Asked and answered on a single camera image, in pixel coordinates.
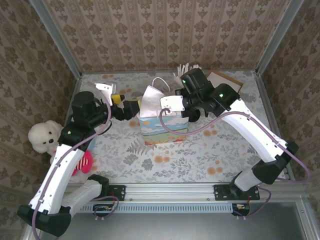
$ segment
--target table surface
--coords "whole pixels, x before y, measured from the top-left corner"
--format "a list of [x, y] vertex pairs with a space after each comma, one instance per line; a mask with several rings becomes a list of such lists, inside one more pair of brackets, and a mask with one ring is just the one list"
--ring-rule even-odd
[[[241, 98], [248, 108], [266, 126], [266, 112], [253, 71], [223, 71], [243, 83]], [[82, 76], [80, 91], [99, 92], [88, 83], [117, 83], [117, 93], [127, 100], [142, 96], [155, 77], [167, 81], [172, 89], [178, 88], [171, 72], [88, 74]], [[161, 91], [166, 86], [154, 85]], [[209, 123], [214, 115], [201, 116], [189, 123], [189, 131]], [[188, 136], [186, 141], [145, 146], [137, 117], [129, 121], [112, 119], [112, 128], [96, 138], [92, 150], [91, 172], [78, 171], [70, 183], [83, 183], [90, 174], [109, 178], [111, 183], [203, 183], [229, 182], [260, 157], [252, 146], [229, 124], [219, 121], [206, 130]]]

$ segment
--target patterned wallpaper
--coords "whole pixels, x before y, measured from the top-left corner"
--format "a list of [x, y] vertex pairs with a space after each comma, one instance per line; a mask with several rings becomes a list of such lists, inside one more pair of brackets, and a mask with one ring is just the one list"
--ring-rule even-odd
[[289, 0], [44, 0], [83, 72], [254, 69]]
[[16, 215], [48, 170], [28, 141], [32, 125], [63, 124], [75, 80], [36, 11], [25, 0], [0, 1], [0, 239], [19, 239]]
[[[312, 171], [309, 199], [320, 223], [320, 1], [305, 0], [263, 74], [282, 136]], [[305, 177], [294, 167], [296, 177]]]

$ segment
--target purple cable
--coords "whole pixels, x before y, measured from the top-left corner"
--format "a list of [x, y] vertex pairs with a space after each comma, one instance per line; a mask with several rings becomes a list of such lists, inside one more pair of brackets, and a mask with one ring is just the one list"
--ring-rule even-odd
[[266, 188], [260, 187], [260, 186], [257, 186], [257, 188], [260, 189], [260, 190], [262, 190], [262, 191], [265, 191], [265, 192], [268, 192], [268, 193], [269, 193], [269, 196], [268, 196], [268, 198], [265, 200], [265, 202], [263, 203], [263, 205], [262, 205], [257, 211], [255, 211], [254, 213], [251, 213], [251, 214], [249, 214], [249, 215], [247, 215], [247, 216], [243, 216], [240, 212], [233, 210], [234, 213], [238, 214], [239, 216], [241, 216], [241, 217], [243, 217], [243, 218], [250, 218], [250, 217], [253, 217], [254, 215], [256, 215], [257, 213], [259, 213], [259, 212], [267, 205], [267, 203], [268, 203], [268, 202], [270, 201], [270, 199], [271, 199], [271, 195], [272, 195], [272, 194], [271, 194], [271, 191], [268, 190], [268, 189], [266, 189]]
[[54, 174], [58, 168], [58, 166], [60, 165], [60, 163], [64, 160], [64, 158], [70, 153], [72, 152], [73, 150], [77, 149], [79, 146], [81, 146], [82, 144], [86, 143], [87, 141], [93, 139], [94, 137], [98, 136], [100, 133], [102, 133], [105, 129], [107, 129], [108, 125], [109, 125], [109, 122], [110, 122], [110, 119], [111, 119], [111, 107], [110, 107], [110, 104], [108, 102], [108, 99], [105, 97], [105, 95], [101, 94], [102, 95], [102, 98], [103, 100], [105, 101], [105, 104], [106, 104], [106, 108], [108, 110], [108, 115], [107, 115], [107, 119], [106, 119], [106, 122], [105, 124], [103, 125], [103, 127], [101, 128], [100, 131], [97, 131], [95, 134], [89, 136], [88, 138], [82, 140], [81, 142], [77, 143], [76, 145], [74, 145], [72, 148], [70, 148], [68, 151], [66, 151], [62, 157], [59, 159], [59, 161], [55, 164], [55, 168], [52, 170], [50, 176], [48, 177], [48, 180], [46, 181], [44, 187], [43, 187], [43, 190], [42, 190], [42, 193], [39, 197], [39, 200], [38, 200], [38, 203], [34, 209], [34, 212], [33, 212], [33, 215], [32, 215], [32, 232], [33, 232], [33, 235], [35, 237], [36, 240], [41, 240], [37, 234], [37, 230], [36, 230], [36, 216], [37, 216], [37, 213], [38, 213], [38, 210], [40, 208], [40, 205], [41, 205], [41, 200], [44, 198], [45, 194], [46, 194], [46, 191], [49, 187], [49, 184], [52, 180], [52, 178], [54, 177]]
[[286, 183], [291, 183], [291, 184], [305, 184], [307, 182], [310, 181], [311, 179], [311, 172], [310, 170], [306, 167], [306, 165], [300, 160], [298, 159], [295, 155], [293, 155], [291, 152], [289, 152], [284, 146], [282, 146], [281, 144], [279, 144], [279, 142], [267, 131], [265, 130], [265, 128], [257, 121], [255, 120], [254, 118], [251, 118], [251, 116], [249, 114], [246, 114], [244, 112], [241, 112], [241, 111], [231, 111], [231, 112], [226, 112], [218, 117], [216, 117], [215, 119], [213, 119], [211, 122], [209, 122], [208, 124], [204, 125], [203, 127], [200, 127], [199, 129], [197, 130], [194, 130], [194, 131], [190, 131], [190, 132], [186, 132], [186, 133], [183, 133], [183, 132], [177, 132], [177, 131], [173, 131], [171, 130], [170, 128], [168, 128], [165, 123], [164, 123], [164, 120], [163, 120], [163, 113], [164, 111], [167, 111], [168, 113], [170, 113], [171, 111], [168, 109], [168, 108], [164, 108], [160, 111], [160, 114], [159, 114], [159, 118], [160, 118], [160, 122], [163, 126], [164, 129], [166, 129], [168, 132], [170, 133], [173, 133], [173, 134], [176, 134], [176, 135], [179, 135], [179, 136], [189, 136], [189, 135], [192, 135], [192, 134], [196, 134], [196, 133], [199, 133], [201, 132], [202, 130], [206, 129], [207, 127], [209, 127], [210, 125], [216, 123], [217, 121], [219, 121], [220, 119], [222, 119], [223, 117], [226, 117], [228, 115], [233, 115], [233, 114], [238, 114], [238, 115], [242, 115], [242, 116], [245, 116], [248, 120], [251, 120], [253, 121], [271, 140], [272, 142], [274, 142], [275, 146], [279, 147], [281, 150], [283, 150], [286, 154], [288, 154], [293, 160], [295, 160], [306, 172], [307, 174], [307, 178], [304, 179], [304, 180], [295, 180], [295, 181], [292, 181], [292, 180], [287, 180], [287, 179], [284, 179], [284, 178], [277, 178], [277, 180], [281, 180], [283, 182], [286, 182]]
[[[118, 208], [119, 206], [119, 199], [116, 197], [116, 196], [103, 196], [103, 197], [99, 197], [99, 198], [94, 198], [92, 199], [92, 201], [99, 201], [99, 200], [104, 200], [104, 199], [114, 199], [116, 200], [116, 205], [115, 207], [109, 212], [109, 214], [107, 216], [105, 216], [105, 218], [109, 218]], [[93, 215], [95, 217], [97, 217], [97, 210], [100, 209], [100, 208], [103, 208], [103, 207], [106, 207], [106, 206], [100, 206], [100, 207], [97, 207], [95, 210], [94, 210], [94, 213]]]

